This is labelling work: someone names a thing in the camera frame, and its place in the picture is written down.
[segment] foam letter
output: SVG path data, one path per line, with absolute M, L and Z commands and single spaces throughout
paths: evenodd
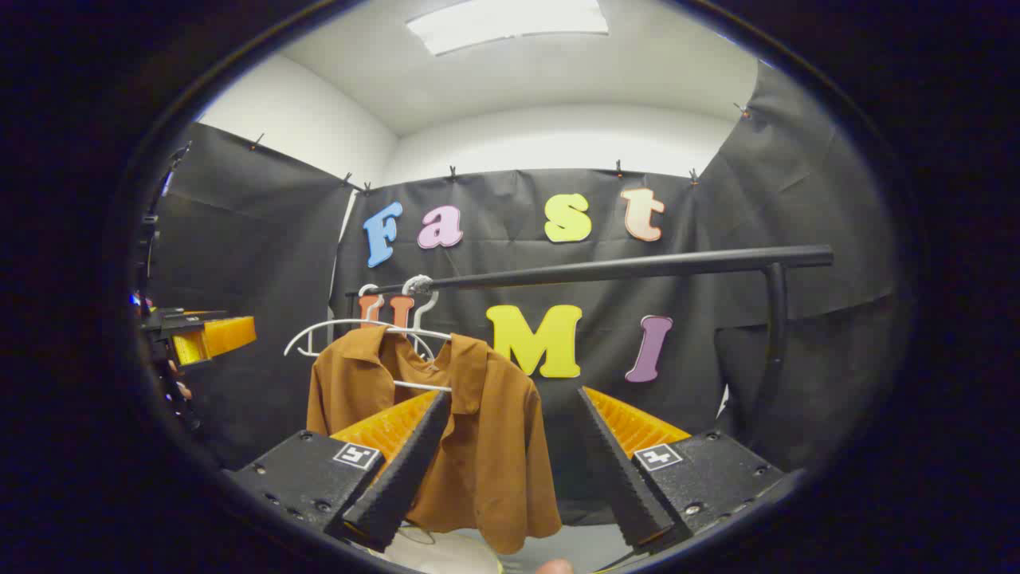
M 580 375 L 574 363 L 574 328 L 580 320 L 580 308 L 555 306 L 546 312 L 542 325 L 531 332 L 524 316 L 514 306 L 489 308 L 486 317 L 493 322 L 493 350 L 510 359 L 517 358 L 521 371 L 530 375 L 546 354 L 546 363 L 539 371 L 550 379 L 570 379 Z
M 404 212 L 400 201 L 394 201 L 381 211 L 365 219 L 364 229 L 368 233 L 368 266 L 375 266 L 393 256 L 393 247 L 387 241 L 397 239 L 397 219 Z
M 592 219 L 581 211 L 588 210 L 588 199 L 579 193 L 561 193 L 546 201 L 546 234 L 554 243 L 580 241 L 592 232 Z
M 375 305 L 375 302 L 379 301 L 378 296 L 362 296 L 358 298 L 358 307 L 361 308 L 361 319 L 367 319 L 369 321 L 379 320 L 379 310 L 382 306 L 379 306 L 372 310 L 371 315 L 368 314 L 368 308 Z M 374 327 L 371 323 L 362 323 L 361 329 L 368 329 L 369 327 Z
M 390 300 L 390 307 L 393 308 L 393 324 L 407 328 L 407 314 L 414 307 L 414 298 L 396 296 Z
M 418 233 L 418 246 L 431 249 L 437 245 L 453 247 L 464 231 L 460 230 L 460 209 L 453 205 L 443 205 L 425 213 L 421 219 L 425 226 Z
M 630 234 L 642 241 L 658 241 L 662 229 L 652 226 L 652 211 L 662 213 L 666 206 L 662 201 L 655 200 L 655 192 L 648 188 L 627 189 L 620 192 L 620 197 L 627 200 L 627 213 L 623 217 Z
M 659 363 L 659 354 L 662 353 L 662 342 L 666 338 L 666 333 L 673 328 L 673 320 L 668 317 L 647 315 L 641 320 L 641 328 L 645 331 L 645 336 L 641 341 L 641 351 L 638 352 L 633 369 L 623 376 L 631 383 L 647 383 L 659 376 L 655 367 Z

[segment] white ceiling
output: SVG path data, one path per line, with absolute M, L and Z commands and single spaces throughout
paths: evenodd
M 722 118 L 754 88 L 755 58 L 659 0 L 599 0 L 609 36 L 532 36 L 432 56 L 404 24 L 460 0 L 376 0 L 285 55 L 398 136 L 532 105 L 617 103 Z

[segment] letter m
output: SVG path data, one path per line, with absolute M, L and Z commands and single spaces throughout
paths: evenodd
M 524 316 L 514 306 L 489 308 L 486 317 L 493 322 L 493 350 L 517 359 L 521 371 L 530 375 L 543 354 L 546 363 L 539 371 L 550 379 L 570 379 L 580 375 L 574 362 L 574 331 L 580 320 L 580 308 L 555 306 L 546 312 L 538 331 L 531 332 Z

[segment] white wall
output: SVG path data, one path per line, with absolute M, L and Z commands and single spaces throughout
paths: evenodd
M 378 185 L 450 174 L 548 167 L 701 172 L 740 118 L 655 107 L 560 105 L 468 117 L 400 140 Z
M 378 186 L 397 136 L 332 84 L 271 56 L 223 92 L 201 122 L 361 185 Z

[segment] ceiling light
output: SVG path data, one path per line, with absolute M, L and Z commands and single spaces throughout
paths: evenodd
M 434 55 L 536 34 L 609 34 L 596 0 L 468 0 L 407 22 Z

